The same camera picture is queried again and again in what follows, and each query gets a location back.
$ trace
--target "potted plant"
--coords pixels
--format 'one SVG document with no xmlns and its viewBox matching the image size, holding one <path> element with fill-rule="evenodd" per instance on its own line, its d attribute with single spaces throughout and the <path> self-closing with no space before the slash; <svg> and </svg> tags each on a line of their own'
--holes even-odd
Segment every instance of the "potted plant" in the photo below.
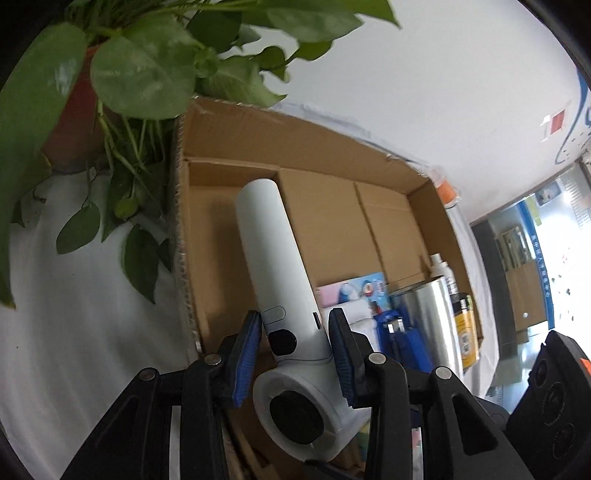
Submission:
<svg viewBox="0 0 591 480">
<path fill-rule="evenodd" d="M 283 96 L 265 87 L 261 70 L 287 81 L 291 61 L 322 56 L 362 24 L 359 14 L 397 25 L 388 0 L 74 0 L 34 40 L 0 92 L 0 301 L 15 306 L 10 224 L 24 225 L 20 198 L 51 175 L 44 153 L 55 151 L 56 131 L 77 123 L 66 118 L 72 111 L 92 120 L 89 142 L 102 145 L 86 155 L 89 194 L 57 237 L 57 251 L 86 245 L 101 224 L 104 241 L 133 222 L 124 270 L 153 302 L 158 263 L 170 268 L 169 242 L 159 245 L 136 218 L 165 214 L 172 119 L 193 95 L 274 105 Z M 253 25 L 283 30 L 299 48 L 289 57 L 277 46 L 246 55 L 242 46 L 260 39 Z M 77 95 L 80 85 L 84 95 Z M 111 176 L 100 207 L 90 195 L 98 174 Z"/>
</svg>

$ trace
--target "yellow label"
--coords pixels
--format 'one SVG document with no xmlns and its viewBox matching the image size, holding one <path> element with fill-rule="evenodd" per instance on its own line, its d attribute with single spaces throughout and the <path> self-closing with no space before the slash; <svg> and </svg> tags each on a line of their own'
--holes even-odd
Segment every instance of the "yellow label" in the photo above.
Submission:
<svg viewBox="0 0 591 480">
<path fill-rule="evenodd" d="M 462 310 L 456 315 L 457 337 L 460 340 L 460 353 L 464 370 L 474 365 L 479 358 L 476 324 L 472 310 Z"/>
</svg>

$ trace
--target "white handheld device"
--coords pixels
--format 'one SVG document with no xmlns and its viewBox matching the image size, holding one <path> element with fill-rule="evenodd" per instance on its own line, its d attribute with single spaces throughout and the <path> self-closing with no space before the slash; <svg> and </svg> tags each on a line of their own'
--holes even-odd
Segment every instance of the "white handheld device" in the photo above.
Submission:
<svg viewBox="0 0 591 480">
<path fill-rule="evenodd" d="M 332 460 L 368 421 L 341 393 L 332 350 L 281 195 L 272 180 L 248 183 L 236 217 L 277 368 L 254 384 L 256 413 L 273 441 L 299 460 Z"/>
</svg>

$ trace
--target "metal screw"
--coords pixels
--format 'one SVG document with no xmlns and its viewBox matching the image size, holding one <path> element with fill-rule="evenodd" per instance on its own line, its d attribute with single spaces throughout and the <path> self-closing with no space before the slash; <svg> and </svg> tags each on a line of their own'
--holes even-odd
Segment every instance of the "metal screw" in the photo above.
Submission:
<svg viewBox="0 0 591 480">
<path fill-rule="evenodd" d="M 156 370 L 153 368 L 144 368 L 139 373 L 139 379 L 143 382 L 149 382 L 156 377 Z"/>
<path fill-rule="evenodd" d="M 382 365 L 386 363 L 386 357 L 382 353 L 374 352 L 369 354 L 369 361 L 376 365 Z"/>
<path fill-rule="evenodd" d="M 217 353 L 210 353 L 205 357 L 205 363 L 213 367 L 214 365 L 219 365 L 222 363 L 222 357 L 219 356 Z"/>
<path fill-rule="evenodd" d="M 449 380 L 452 377 L 452 371 L 448 367 L 439 367 L 435 370 L 435 374 L 442 380 Z"/>
</svg>

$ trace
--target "silver cylinder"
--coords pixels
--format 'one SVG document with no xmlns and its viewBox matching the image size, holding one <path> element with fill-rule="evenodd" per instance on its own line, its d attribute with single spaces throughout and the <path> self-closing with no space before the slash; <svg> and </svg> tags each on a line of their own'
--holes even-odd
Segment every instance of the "silver cylinder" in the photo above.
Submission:
<svg viewBox="0 0 591 480">
<path fill-rule="evenodd" d="M 393 307 L 421 332 L 435 367 L 448 367 L 463 378 L 462 356 L 452 301 L 445 277 L 437 277 L 390 294 Z"/>
</svg>

